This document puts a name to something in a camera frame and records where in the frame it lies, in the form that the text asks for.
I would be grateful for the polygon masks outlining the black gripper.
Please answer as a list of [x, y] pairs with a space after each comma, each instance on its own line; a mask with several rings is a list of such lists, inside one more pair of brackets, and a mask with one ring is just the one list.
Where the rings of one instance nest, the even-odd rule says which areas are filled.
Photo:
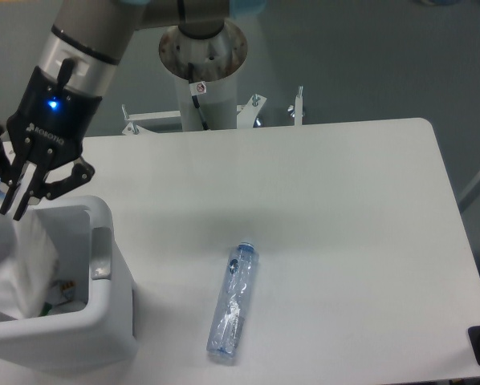
[[[36, 165], [34, 174], [13, 215], [20, 221], [27, 208], [43, 198], [52, 201], [88, 183], [95, 169], [82, 157], [83, 138], [96, 113], [101, 97], [71, 91], [68, 82], [75, 77], [76, 61], [64, 59], [55, 79], [36, 67], [18, 110], [6, 121], [14, 149], [10, 162], [2, 144], [4, 126], [0, 123], [0, 180], [6, 195], [0, 213], [6, 215], [17, 195], [27, 162]], [[69, 176], [47, 182], [50, 171], [74, 161]]]

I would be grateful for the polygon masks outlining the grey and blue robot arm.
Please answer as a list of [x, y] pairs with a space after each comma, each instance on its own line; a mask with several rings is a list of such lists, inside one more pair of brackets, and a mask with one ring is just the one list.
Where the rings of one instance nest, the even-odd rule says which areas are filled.
[[197, 128], [214, 128], [213, 83], [235, 75], [247, 43], [238, 17], [258, 14], [264, 1], [65, 1], [14, 114], [0, 121], [0, 213], [20, 220], [27, 208], [88, 183], [83, 138], [132, 36], [164, 28], [158, 52], [183, 82]]

